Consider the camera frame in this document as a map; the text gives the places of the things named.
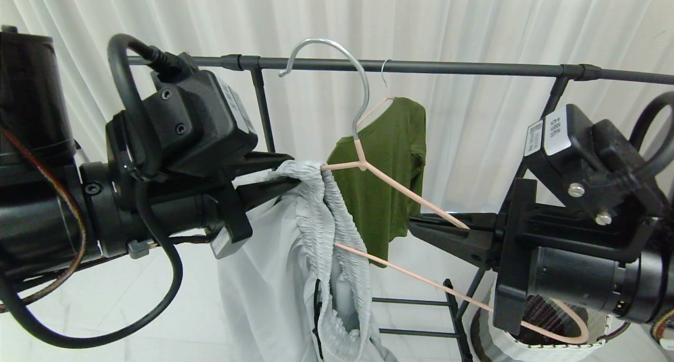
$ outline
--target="clothes rack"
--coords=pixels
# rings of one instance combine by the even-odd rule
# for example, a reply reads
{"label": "clothes rack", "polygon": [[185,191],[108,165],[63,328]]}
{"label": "clothes rack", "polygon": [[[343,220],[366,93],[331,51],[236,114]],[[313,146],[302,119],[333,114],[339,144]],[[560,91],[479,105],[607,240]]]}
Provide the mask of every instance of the clothes rack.
{"label": "clothes rack", "polygon": [[[202,67],[223,67],[232,71],[250,71],[255,95],[257,96],[257,105],[262,119],[262,131],[265,136],[267,151],[276,152],[274,145],[274,136],[272,134],[272,122],[269,116],[267,97],[264,90],[264,79],[262,70],[282,70],[288,64],[286,57],[262,57],[259,55],[241,55],[231,54],[222,56],[196,56],[193,57],[197,65]],[[130,64],[142,65],[145,61],[138,56],[128,57]],[[361,64],[368,72],[398,72],[398,73],[416,73],[416,74],[470,74],[470,75],[491,75],[491,76],[537,76],[554,78],[554,83],[550,90],[550,95],[544,106],[541,117],[549,114],[556,108],[559,99],[566,90],[569,81],[594,81],[594,80],[614,80],[631,81],[637,83],[654,83],[674,85],[674,76],[667,74],[655,74],[649,72],[620,71],[602,69],[592,64],[507,64],[507,63],[466,63],[466,62],[425,62],[425,61],[402,61],[402,60],[361,60]],[[293,65],[294,70],[306,71],[356,71],[355,67],[346,59],[306,59],[297,58]],[[523,177],[527,168],[520,162],[516,172],[516,177]],[[503,205],[508,203],[512,194],[512,185],[506,194]],[[484,277],[484,270],[479,269],[470,283],[467,296],[472,297],[475,294],[479,284]],[[452,282],[445,279],[443,285],[452,287]],[[454,332],[423,331],[423,330],[400,330],[400,329],[381,329],[383,334],[401,334],[409,336],[429,336],[457,339],[458,347],[463,362],[472,361],[472,355],[468,344],[465,330],[462,323],[462,317],[468,306],[467,302],[462,302],[458,307],[457,300],[449,294],[446,294],[446,301],[434,300],[412,300],[412,299],[392,299],[392,298],[373,298],[373,302],[382,302],[383,304],[401,304],[401,305],[426,305],[448,307]]]}

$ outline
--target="clothes hanger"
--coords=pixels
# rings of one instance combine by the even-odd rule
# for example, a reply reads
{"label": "clothes hanger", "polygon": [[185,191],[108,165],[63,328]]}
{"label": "clothes hanger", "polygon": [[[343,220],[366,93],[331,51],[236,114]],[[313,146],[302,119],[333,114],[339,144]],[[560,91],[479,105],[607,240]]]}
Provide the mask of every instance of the clothes hanger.
{"label": "clothes hanger", "polygon": [[386,78],[383,76],[383,67],[386,65],[386,62],[388,62],[389,60],[390,59],[384,60],[383,63],[381,64],[381,79],[383,80],[383,86],[386,87],[386,96],[380,102],[378,102],[377,105],[375,105],[371,110],[369,110],[366,114],[364,114],[363,117],[361,117],[360,120],[358,120],[358,125],[360,125],[361,122],[363,122],[365,119],[367,119],[368,116],[370,114],[372,114],[372,112],[374,112],[378,107],[381,106],[381,104],[383,104],[383,103],[385,103],[386,101],[389,101],[389,100],[394,100],[394,98],[395,98],[395,97],[391,97],[391,95],[388,91],[388,83],[386,83]]}
{"label": "clothes hanger", "polygon": [[279,72],[279,76],[284,77],[285,75],[291,73],[291,71],[293,70],[294,60],[297,57],[297,53],[299,52],[299,50],[302,49],[302,47],[305,47],[306,45],[309,45],[311,43],[323,43],[325,45],[329,45],[339,50],[342,54],[346,55],[346,57],[349,58],[349,60],[351,60],[351,63],[356,67],[356,70],[361,74],[361,79],[363,79],[363,90],[364,90],[363,104],[361,105],[361,109],[358,110],[358,114],[356,114],[356,117],[354,117],[353,123],[351,125],[351,131],[353,132],[353,143],[354,146],[356,147],[356,153],[358,154],[358,161],[348,163],[327,164],[323,165],[321,167],[321,170],[323,171],[345,170],[347,168],[356,168],[356,167],[360,168],[362,171],[369,170],[370,172],[375,174],[376,177],[383,180],[386,184],[389,184],[391,187],[393,187],[397,191],[402,192],[402,194],[416,201],[417,203],[422,204],[422,206],[431,209],[431,211],[438,214],[440,217],[444,218],[450,223],[453,223],[458,228],[468,229],[469,227],[465,225],[465,223],[461,222],[460,220],[448,214],[447,212],[443,211],[442,209],[438,208],[437,206],[434,206],[434,204],[432,204],[430,201],[412,192],[410,189],[400,184],[399,182],[396,182],[394,179],[391,179],[388,175],[381,172],[378,168],[371,165],[366,160],[365,153],[363,151],[363,146],[361,144],[361,139],[358,137],[357,127],[358,121],[365,112],[366,108],[368,108],[368,103],[370,100],[370,84],[368,81],[368,77],[365,75],[365,69],[363,68],[363,66],[360,64],[360,62],[358,62],[358,60],[353,55],[351,55],[350,52],[348,52],[344,47],[342,47],[342,45],[333,40],[325,40],[324,38],[307,38],[306,40],[301,41],[297,46],[295,46],[293,52],[291,53],[291,56],[288,59],[288,65],[286,66],[286,69]]}
{"label": "clothes hanger", "polygon": [[[326,38],[307,38],[306,40],[301,41],[295,48],[293,49],[293,52],[291,53],[291,56],[288,59],[288,65],[286,66],[286,69],[282,70],[279,72],[279,77],[283,77],[287,74],[289,74],[293,70],[293,63],[295,58],[297,57],[297,53],[302,47],[305,47],[306,45],[309,45],[311,43],[323,43],[325,45],[329,45],[331,47],[334,47],[335,49],[339,50],[342,54],[344,54],[351,63],[356,67],[356,70],[361,74],[361,79],[363,80],[363,89],[364,89],[364,98],[363,98],[363,104],[361,105],[361,109],[358,111],[358,114],[356,117],[353,119],[353,123],[351,126],[351,130],[353,132],[353,143],[354,146],[356,147],[356,153],[358,154],[358,161],[357,162],[349,162],[349,163],[338,163],[338,164],[333,164],[333,165],[323,165],[321,167],[322,171],[325,170],[342,170],[342,169],[347,169],[347,168],[360,168],[361,170],[369,170],[373,174],[377,175],[378,178],[386,182],[387,184],[390,184],[392,187],[397,189],[398,191],[402,192],[405,194],[405,196],[410,197],[412,200],[416,201],[419,204],[422,204],[422,206],[426,206],[426,208],[431,209],[435,213],[437,213],[440,217],[445,218],[445,220],[448,220],[449,222],[452,222],[455,226],[458,226],[459,228],[465,228],[468,229],[468,226],[466,226],[464,223],[460,222],[457,218],[451,216],[447,212],[441,210],[440,208],[434,206],[433,204],[429,203],[429,201],[426,201],[425,199],[421,198],[418,196],[418,194],[415,194],[414,192],[410,191],[407,189],[405,186],[402,184],[399,184],[395,180],[391,179],[388,177],[386,174],[378,170],[375,166],[371,165],[366,159],[365,155],[363,152],[363,146],[361,145],[361,140],[358,137],[358,132],[357,132],[357,126],[359,119],[363,115],[363,112],[365,109],[368,107],[368,102],[370,100],[370,87],[369,87],[369,82],[368,82],[368,77],[365,75],[365,70],[363,66],[358,62],[358,60],[351,55],[350,52],[348,52],[342,45],[339,43],[333,41],[333,40],[327,40]],[[362,256],[368,259],[371,259],[372,261],[379,262],[385,266],[389,266],[391,268],[397,269],[397,271],[401,271],[402,273],[406,273],[407,275],[411,276],[412,278],[415,278],[417,280],[421,280],[424,283],[428,283],[429,285],[432,285],[433,287],[440,288],[441,290],[444,290],[445,292],[449,293],[450,295],[455,295],[456,297],[459,297],[460,299],[466,300],[467,302],[470,302],[471,304],[475,304],[478,307],[482,309],[486,309],[487,311],[493,311],[493,308],[490,307],[489,305],[484,304],[483,302],[479,302],[478,300],[472,299],[472,297],[467,297],[466,295],[463,295],[455,290],[452,290],[452,288],[444,287],[439,285],[438,283],[435,283],[427,278],[423,278],[423,276],[419,276],[416,273],[413,273],[411,271],[407,271],[404,268],[400,268],[389,261],[385,261],[381,258],[371,256],[370,254],[360,251],[358,249],[354,249],[352,247],[348,247],[344,244],[341,244],[339,242],[335,242],[334,245],[336,247],[339,247],[340,249],[344,249],[349,252],[353,252],[357,254],[358,256]],[[554,340],[558,340],[562,343],[568,343],[568,344],[582,344],[586,343],[590,331],[588,330],[587,324],[578,316],[578,314],[573,311],[568,305],[564,304],[564,302],[561,302],[559,300],[553,299],[554,303],[559,306],[559,308],[566,312],[573,321],[576,322],[578,325],[578,328],[580,329],[580,336],[578,337],[566,337],[566,336],[560,336],[559,334],[552,333],[551,331],[545,330],[543,328],[540,328],[539,326],[532,325],[526,321],[522,321],[522,326],[525,328],[529,328],[530,330],[536,331],[537,333],[540,333],[546,337],[553,338]]]}

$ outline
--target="shirt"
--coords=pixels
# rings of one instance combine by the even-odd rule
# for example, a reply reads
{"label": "shirt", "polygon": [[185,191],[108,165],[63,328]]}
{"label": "shirt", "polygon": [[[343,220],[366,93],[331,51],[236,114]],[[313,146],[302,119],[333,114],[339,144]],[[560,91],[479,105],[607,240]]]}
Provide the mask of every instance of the shirt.
{"label": "shirt", "polygon": [[[421,195],[426,162],[426,110],[421,104],[394,98],[358,136],[369,163]],[[328,164],[357,160],[353,136],[347,136],[337,142]],[[388,242],[407,235],[407,218],[419,214],[421,206],[369,171],[350,168],[332,174],[368,252],[388,260]]]}
{"label": "shirt", "polygon": [[236,360],[397,362],[371,312],[364,244],[321,163],[286,161],[269,178],[302,180],[248,212],[253,237],[217,261]]}

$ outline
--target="silver hook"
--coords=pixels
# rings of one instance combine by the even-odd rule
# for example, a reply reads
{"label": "silver hook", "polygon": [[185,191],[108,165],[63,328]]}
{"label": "silver hook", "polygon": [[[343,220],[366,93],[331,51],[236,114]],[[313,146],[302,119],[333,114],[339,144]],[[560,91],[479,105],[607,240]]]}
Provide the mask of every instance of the silver hook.
{"label": "silver hook", "polygon": [[300,43],[297,44],[297,46],[294,47],[293,52],[291,52],[291,56],[288,58],[288,65],[286,66],[286,69],[279,72],[279,77],[284,77],[293,71],[293,64],[295,58],[297,57],[297,53],[299,52],[299,50],[302,49],[302,47],[305,47],[310,43],[323,43],[324,45],[328,45],[330,47],[334,47],[335,49],[339,50],[339,52],[341,52],[347,58],[349,58],[354,67],[356,67],[356,70],[361,74],[361,79],[363,79],[363,90],[364,90],[363,105],[361,105],[361,109],[358,110],[358,113],[356,114],[356,117],[353,119],[353,124],[351,126],[351,130],[353,132],[353,140],[357,141],[359,138],[356,125],[358,124],[358,119],[360,119],[360,117],[365,112],[365,109],[368,108],[368,103],[370,102],[370,84],[368,82],[368,76],[365,75],[365,69],[363,68],[361,62],[359,62],[353,55],[351,55],[349,51],[347,51],[344,47],[342,47],[342,45],[333,40],[327,40],[326,38],[306,38],[305,40],[301,41]]}
{"label": "silver hook", "polygon": [[383,63],[381,64],[381,79],[383,80],[383,86],[386,88],[386,97],[388,98],[390,95],[388,93],[388,83],[386,83],[386,78],[383,76],[383,67],[386,65],[386,62],[388,62],[390,59],[384,60]]}

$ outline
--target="curtain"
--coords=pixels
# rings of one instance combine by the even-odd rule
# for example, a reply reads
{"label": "curtain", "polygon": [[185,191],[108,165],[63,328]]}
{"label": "curtain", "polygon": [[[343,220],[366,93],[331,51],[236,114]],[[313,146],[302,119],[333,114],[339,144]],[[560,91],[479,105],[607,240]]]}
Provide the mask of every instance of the curtain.
{"label": "curtain", "polygon": [[[122,109],[106,57],[115,33],[174,54],[287,57],[300,40],[327,37],[361,59],[588,63],[674,74],[671,0],[0,0],[0,22],[52,36],[70,123],[92,160],[105,160],[104,125]],[[306,47],[299,57],[343,58],[322,45]],[[149,70],[132,69],[142,96],[151,94]],[[263,151],[250,74],[212,71],[241,96]],[[358,74],[263,76],[277,151],[325,160],[335,141],[349,134],[361,105]],[[376,103],[385,88],[380,74],[368,76]],[[390,73],[385,79],[391,95],[409,97],[427,111],[424,197],[453,211],[498,209],[520,162],[527,126],[541,114],[553,79]],[[571,82],[560,105],[574,103],[593,121],[610,119],[629,134],[648,101],[668,89]],[[669,115],[655,124],[669,126]],[[662,136],[654,127],[645,153]],[[672,179],[669,168],[659,182],[669,189]],[[555,202],[541,185],[539,199]],[[455,259],[439,266],[465,290],[471,267]]]}

